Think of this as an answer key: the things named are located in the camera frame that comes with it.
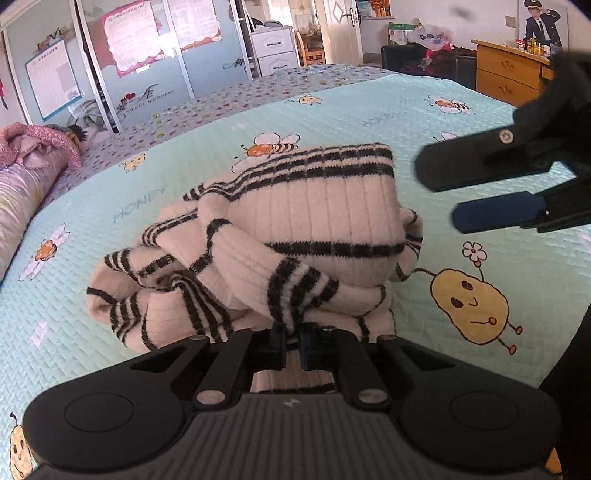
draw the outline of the box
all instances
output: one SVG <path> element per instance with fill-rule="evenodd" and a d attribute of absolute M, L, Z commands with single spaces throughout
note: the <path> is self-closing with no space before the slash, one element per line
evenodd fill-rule
<path fill-rule="evenodd" d="M 406 45 L 408 43 L 408 32 L 414 30 L 415 25 L 396 24 L 390 22 L 388 24 L 388 44 L 389 45 Z"/>

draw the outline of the sliding wardrobe door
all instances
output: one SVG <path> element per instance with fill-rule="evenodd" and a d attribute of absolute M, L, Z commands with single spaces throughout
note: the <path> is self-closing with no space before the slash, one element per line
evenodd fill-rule
<path fill-rule="evenodd" d="M 193 97 L 163 0 L 76 0 L 116 123 L 131 127 Z"/>
<path fill-rule="evenodd" d="M 234 0 L 164 0 L 195 97 L 252 78 Z"/>
<path fill-rule="evenodd" d="M 31 124 L 85 127 L 92 118 L 110 129 L 75 17 L 70 0 L 41 0 L 4 28 L 17 94 Z"/>

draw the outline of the white door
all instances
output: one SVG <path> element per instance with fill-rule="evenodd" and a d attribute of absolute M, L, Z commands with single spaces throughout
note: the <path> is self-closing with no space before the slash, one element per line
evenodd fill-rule
<path fill-rule="evenodd" d="M 316 0 L 328 63 L 361 65 L 363 50 L 355 0 Z"/>

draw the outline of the poster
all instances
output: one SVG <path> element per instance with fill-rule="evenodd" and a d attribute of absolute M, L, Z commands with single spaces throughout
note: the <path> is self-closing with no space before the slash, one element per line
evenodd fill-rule
<path fill-rule="evenodd" d="M 569 47 L 569 19 L 566 7 L 546 0 L 519 1 L 518 38 L 535 38 L 552 53 Z"/>
<path fill-rule="evenodd" d="M 119 77 L 155 62 L 161 55 L 160 35 L 149 0 L 139 0 L 101 18 Z"/>
<path fill-rule="evenodd" d="M 82 98 L 64 40 L 27 62 L 26 69 L 43 121 Z"/>
<path fill-rule="evenodd" d="M 222 39 L 213 0 L 168 0 L 168 4 L 181 50 Z"/>

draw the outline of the white drawer cabinet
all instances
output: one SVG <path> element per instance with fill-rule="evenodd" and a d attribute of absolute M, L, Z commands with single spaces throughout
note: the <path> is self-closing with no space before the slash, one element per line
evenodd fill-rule
<path fill-rule="evenodd" d="M 293 52 L 280 53 L 277 55 L 271 55 L 270 57 L 263 57 L 259 59 L 259 65 L 261 67 L 261 75 L 266 77 L 278 70 L 294 69 L 300 66 L 300 62 L 297 58 L 297 54 Z"/>
<path fill-rule="evenodd" d="M 252 43 L 263 77 L 300 66 L 292 27 L 254 32 Z"/>

